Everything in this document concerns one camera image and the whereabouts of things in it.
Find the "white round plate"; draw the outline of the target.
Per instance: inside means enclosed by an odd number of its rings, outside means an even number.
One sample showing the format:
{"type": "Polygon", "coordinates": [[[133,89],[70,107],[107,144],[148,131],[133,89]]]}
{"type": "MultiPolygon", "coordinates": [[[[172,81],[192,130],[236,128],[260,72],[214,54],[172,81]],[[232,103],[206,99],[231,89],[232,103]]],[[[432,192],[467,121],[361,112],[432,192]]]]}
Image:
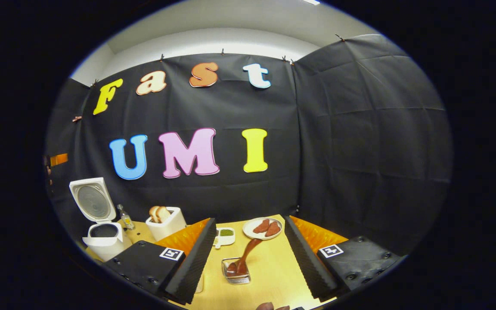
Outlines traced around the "white round plate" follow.
{"type": "Polygon", "coordinates": [[[270,239],[278,237],[283,231],[283,224],[277,219],[274,219],[272,217],[257,217],[251,220],[247,220],[246,223],[243,225],[242,231],[246,237],[249,238],[256,238],[256,239],[261,239],[262,241],[268,241],[270,239]],[[267,236],[267,231],[265,232],[254,232],[254,230],[260,226],[265,220],[268,220],[270,226],[273,226],[273,223],[276,223],[277,226],[277,233],[274,233],[272,235],[267,236]]]}

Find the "white toaster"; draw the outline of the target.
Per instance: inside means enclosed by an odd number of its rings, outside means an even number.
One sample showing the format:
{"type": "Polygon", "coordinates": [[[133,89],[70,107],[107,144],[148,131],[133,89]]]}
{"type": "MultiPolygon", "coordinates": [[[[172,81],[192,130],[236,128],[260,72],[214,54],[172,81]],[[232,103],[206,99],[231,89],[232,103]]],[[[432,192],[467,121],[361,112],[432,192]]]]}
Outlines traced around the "white toaster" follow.
{"type": "Polygon", "coordinates": [[[156,241],[160,241],[161,239],[187,227],[181,208],[166,208],[171,213],[171,216],[164,223],[154,223],[152,222],[150,216],[145,222],[156,241]]]}

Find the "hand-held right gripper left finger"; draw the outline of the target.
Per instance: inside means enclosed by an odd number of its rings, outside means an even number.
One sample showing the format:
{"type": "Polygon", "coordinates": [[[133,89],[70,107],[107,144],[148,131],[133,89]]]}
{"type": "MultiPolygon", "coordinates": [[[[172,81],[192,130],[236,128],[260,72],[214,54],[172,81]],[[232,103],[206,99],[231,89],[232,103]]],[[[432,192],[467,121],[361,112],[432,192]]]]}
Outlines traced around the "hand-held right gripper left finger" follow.
{"type": "Polygon", "coordinates": [[[190,304],[216,235],[215,218],[207,218],[157,243],[138,241],[104,268],[157,298],[190,304]]]}

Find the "white rice cooker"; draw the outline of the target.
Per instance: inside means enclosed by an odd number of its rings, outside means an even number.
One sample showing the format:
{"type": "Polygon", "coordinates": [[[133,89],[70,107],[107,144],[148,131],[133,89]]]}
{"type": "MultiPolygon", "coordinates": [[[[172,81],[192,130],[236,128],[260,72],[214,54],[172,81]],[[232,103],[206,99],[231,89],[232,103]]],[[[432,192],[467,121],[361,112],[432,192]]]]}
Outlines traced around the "white rice cooker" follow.
{"type": "Polygon", "coordinates": [[[116,257],[132,245],[123,227],[114,221],[116,209],[104,178],[71,181],[69,189],[83,216],[93,223],[82,240],[102,261],[116,257]]]}

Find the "metal mesh chopstick holder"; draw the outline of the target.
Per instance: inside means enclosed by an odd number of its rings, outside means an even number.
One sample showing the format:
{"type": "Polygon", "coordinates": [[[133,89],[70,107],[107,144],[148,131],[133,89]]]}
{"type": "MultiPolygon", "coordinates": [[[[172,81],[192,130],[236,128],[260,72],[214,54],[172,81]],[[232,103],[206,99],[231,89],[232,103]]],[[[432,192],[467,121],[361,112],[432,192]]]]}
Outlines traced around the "metal mesh chopstick holder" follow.
{"type": "Polygon", "coordinates": [[[232,285],[242,285],[248,284],[251,280],[250,271],[248,265],[245,263],[245,269],[243,273],[231,273],[228,271],[228,267],[232,263],[236,263],[240,260],[240,257],[226,258],[222,260],[222,275],[225,277],[227,282],[232,285]]]}

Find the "black backdrop cloth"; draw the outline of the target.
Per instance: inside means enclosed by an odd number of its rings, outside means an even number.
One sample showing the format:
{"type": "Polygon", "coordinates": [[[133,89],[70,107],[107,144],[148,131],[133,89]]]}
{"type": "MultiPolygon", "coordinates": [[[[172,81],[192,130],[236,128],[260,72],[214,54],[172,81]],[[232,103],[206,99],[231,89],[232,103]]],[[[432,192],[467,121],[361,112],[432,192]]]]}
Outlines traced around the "black backdrop cloth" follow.
{"type": "Polygon", "coordinates": [[[134,220],[154,205],[181,208],[188,224],[291,214],[402,256],[431,228],[453,170],[439,94],[380,34],[293,63],[199,53],[92,87],[69,79],[46,136],[45,165],[68,154],[47,190],[75,241],[89,221],[69,183],[103,177],[134,220]]]}

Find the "brown wooden spoon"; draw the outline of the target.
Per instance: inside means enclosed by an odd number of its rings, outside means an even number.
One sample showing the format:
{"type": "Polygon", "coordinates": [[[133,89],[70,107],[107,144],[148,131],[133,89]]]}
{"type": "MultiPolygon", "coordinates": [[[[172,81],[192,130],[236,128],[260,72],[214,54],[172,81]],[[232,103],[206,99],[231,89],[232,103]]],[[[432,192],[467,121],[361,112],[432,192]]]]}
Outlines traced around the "brown wooden spoon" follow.
{"type": "Polygon", "coordinates": [[[238,277],[238,276],[245,276],[248,275],[248,267],[246,264],[246,259],[248,258],[248,255],[250,252],[253,251],[253,249],[258,246],[260,243],[262,243],[262,239],[254,238],[252,239],[248,245],[246,245],[246,248],[244,250],[244,253],[240,259],[238,259],[235,262],[232,262],[226,269],[226,276],[227,277],[238,277]]]}

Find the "white divided bean dish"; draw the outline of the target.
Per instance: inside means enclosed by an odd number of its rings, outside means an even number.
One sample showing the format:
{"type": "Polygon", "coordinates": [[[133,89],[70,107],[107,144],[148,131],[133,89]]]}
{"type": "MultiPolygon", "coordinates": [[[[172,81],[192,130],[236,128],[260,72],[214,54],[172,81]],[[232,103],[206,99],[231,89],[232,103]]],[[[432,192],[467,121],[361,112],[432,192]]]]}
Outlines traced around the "white divided bean dish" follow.
{"type": "Polygon", "coordinates": [[[222,246],[232,245],[236,241],[236,231],[231,227],[217,228],[213,247],[220,249],[222,246]]]}

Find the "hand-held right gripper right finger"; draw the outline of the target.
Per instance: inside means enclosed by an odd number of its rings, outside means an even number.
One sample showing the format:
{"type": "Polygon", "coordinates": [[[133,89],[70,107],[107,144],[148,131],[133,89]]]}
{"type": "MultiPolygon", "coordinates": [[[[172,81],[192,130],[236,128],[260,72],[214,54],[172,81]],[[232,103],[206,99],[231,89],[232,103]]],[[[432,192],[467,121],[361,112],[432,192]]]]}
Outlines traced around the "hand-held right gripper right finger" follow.
{"type": "Polygon", "coordinates": [[[360,291],[405,259],[368,237],[347,239],[294,216],[284,218],[284,233],[313,298],[320,301],[360,291]]]}

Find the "small clear bottle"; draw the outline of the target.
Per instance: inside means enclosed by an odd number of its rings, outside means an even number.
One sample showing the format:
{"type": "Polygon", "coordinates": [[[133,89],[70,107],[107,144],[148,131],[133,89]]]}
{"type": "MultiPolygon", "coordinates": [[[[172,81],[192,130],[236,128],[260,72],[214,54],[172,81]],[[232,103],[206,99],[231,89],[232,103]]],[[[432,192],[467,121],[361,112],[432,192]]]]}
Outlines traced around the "small clear bottle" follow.
{"type": "Polygon", "coordinates": [[[124,206],[122,206],[122,204],[118,204],[117,210],[119,212],[120,218],[123,221],[126,229],[128,229],[130,231],[135,230],[135,225],[132,222],[129,214],[125,211],[124,206]]]}

